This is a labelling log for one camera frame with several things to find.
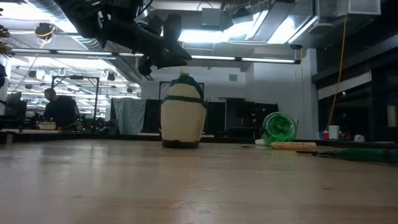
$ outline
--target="green cylinder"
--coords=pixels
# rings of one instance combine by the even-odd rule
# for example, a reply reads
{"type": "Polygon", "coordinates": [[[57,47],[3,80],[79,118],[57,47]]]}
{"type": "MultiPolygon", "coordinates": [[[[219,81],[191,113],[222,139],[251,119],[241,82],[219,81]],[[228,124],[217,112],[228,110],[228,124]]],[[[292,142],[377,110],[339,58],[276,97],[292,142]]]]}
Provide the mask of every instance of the green cylinder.
{"type": "Polygon", "coordinates": [[[283,113],[269,114],[262,123],[262,139],[268,146],[273,142],[290,142],[296,137],[297,127],[294,120],[283,113]]]}

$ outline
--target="green object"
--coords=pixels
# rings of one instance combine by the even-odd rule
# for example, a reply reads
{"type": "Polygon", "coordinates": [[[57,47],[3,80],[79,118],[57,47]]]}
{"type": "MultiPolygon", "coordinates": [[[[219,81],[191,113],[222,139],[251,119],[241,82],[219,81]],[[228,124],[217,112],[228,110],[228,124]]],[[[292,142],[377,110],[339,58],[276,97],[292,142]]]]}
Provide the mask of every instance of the green object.
{"type": "Polygon", "coordinates": [[[386,162],[398,164],[398,149],[342,149],[331,152],[297,151],[297,153],[327,156],[348,161],[386,162]]]}
{"type": "Polygon", "coordinates": [[[294,120],[283,113],[269,114],[262,123],[262,139],[269,146],[273,142],[290,142],[296,137],[297,127],[294,120]]]}

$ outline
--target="wooden tabletop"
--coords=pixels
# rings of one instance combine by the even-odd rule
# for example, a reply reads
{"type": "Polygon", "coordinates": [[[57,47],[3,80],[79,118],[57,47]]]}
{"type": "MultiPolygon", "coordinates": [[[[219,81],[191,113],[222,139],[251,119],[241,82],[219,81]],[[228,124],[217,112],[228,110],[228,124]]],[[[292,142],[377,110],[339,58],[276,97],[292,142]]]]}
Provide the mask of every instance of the wooden tabletop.
{"type": "Polygon", "coordinates": [[[241,146],[0,146],[1,223],[398,223],[397,167],[241,146]]]}

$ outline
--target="person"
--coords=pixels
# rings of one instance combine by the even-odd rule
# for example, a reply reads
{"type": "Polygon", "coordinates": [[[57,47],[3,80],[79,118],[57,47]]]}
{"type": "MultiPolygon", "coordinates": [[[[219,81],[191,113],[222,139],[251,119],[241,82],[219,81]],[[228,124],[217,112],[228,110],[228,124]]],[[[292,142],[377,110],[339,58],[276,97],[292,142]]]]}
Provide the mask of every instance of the person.
{"type": "Polygon", "coordinates": [[[58,96],[54,89],[44,90],[44,96],[49,100],[45,106],[44,117],[53,118],[57,128],[74,128],[79,116],[79,108],[71,96],[58,96]]]}

